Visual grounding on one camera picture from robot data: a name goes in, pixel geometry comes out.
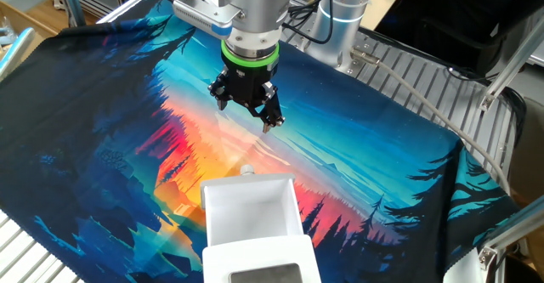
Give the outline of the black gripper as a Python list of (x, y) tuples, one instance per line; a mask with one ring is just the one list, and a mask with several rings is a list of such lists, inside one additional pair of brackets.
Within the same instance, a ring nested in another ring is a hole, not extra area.
[(230, 100), (248, 105), (253, 117), (263, 122), (263, 133), (285, 122), (281, 113), (277, 87), (271, 82), (277, 72), (278, 60), (267, 65), (244, 66), (224, 58), (226, 70), (219, 73), (208, 86), (211, 96), (217, 100), (219, 110), (224, 110)]

